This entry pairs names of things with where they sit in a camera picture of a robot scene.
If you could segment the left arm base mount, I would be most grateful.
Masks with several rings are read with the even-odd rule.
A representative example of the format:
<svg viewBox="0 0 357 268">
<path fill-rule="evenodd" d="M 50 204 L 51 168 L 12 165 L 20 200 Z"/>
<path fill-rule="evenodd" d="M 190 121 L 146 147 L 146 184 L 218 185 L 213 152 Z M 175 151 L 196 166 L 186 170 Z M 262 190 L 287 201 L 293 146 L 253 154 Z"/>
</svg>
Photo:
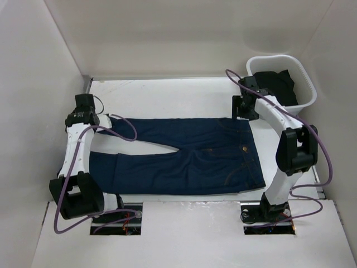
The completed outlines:
<svg viewBox="0 0 357 268">
<path fill-rule="evenodd" d="M 137 236 L 141 234 L 142 215 L 135 216 L 131 210 L 142 213 L 142 203 L 125 203 L 124 212 L 105 214 L 93 218 L 90 225 L 90 235 L 95 236 Z"/>
</svg>

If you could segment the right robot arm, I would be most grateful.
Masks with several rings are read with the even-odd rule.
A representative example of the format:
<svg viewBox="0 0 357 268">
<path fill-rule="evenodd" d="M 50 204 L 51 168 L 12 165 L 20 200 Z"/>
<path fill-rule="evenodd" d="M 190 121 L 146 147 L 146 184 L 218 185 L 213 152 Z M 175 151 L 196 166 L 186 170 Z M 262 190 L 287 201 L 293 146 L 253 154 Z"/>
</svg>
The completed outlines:
<svg viewBox="0 0 357 268">
<path fill-rule="evenodd" d="M 261 88 L 253 76 L 238 81 L 241 95 L 233 98 L 236 116 L 262 118 L 279 136 L 276 151 L 277 171 L 258 205 L 242 205 L 241 219 L 246 224 L 273 223 L 289 208 L 288 197 L 303 173 L 317 162 L 317 141 L 311 131 L 278 102 L 267 88 Z"/>
</svg>

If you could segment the blue denim trousers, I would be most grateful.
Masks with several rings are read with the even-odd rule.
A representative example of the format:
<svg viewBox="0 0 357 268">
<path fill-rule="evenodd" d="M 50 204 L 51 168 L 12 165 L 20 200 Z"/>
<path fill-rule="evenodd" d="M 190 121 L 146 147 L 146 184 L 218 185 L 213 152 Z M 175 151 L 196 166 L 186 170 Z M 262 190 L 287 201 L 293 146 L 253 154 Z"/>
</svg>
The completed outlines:
<svg viewBox="0 0 357 268">
<path fill-rule="evenodd" d="M 264 188 L 250 124 L 244 119 L 112 119 L 112 131 L 175 148 L 169 154 L 92 152 L 102 191 L 134 195 L 218 195 Z"/>
</svg>

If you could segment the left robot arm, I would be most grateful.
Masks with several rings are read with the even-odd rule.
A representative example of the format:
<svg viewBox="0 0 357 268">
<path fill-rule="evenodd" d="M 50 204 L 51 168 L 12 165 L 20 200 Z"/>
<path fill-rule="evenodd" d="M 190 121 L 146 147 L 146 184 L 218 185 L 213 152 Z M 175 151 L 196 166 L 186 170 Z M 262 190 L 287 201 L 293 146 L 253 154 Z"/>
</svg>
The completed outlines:
<svg viewBox="0 0 357 268">
<path fill-rule="evenodd" d="M 112 222 L 120 222 L 125 216 L 122 198 L 103 192 L 89 169 L 94 126 L 103 123 L 104 127 L 111 128 L 109 117 L 96 114 L 92 94 L 78 94 L 75 102 L 75 109 L 65 120 L 65 160 L 57 178 L 49 183 L 50 193 L 63 219 L 106 213 Z"/>
</svg>

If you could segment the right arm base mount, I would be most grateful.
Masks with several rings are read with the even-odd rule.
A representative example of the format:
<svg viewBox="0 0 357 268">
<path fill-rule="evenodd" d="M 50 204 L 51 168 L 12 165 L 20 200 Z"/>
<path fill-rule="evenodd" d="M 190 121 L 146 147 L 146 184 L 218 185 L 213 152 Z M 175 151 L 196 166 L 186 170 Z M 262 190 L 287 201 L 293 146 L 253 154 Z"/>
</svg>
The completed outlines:
<svg viewBox="0 0 357 268">
<path fill-rule="evenodd" d="M 281 223 L 282 220 L 291 217 L 288 202 L 273 209 L 260 203 L 242 203 L 240 208 L 245 235 L 295 235 L 291 219 Z"/>
</svg>

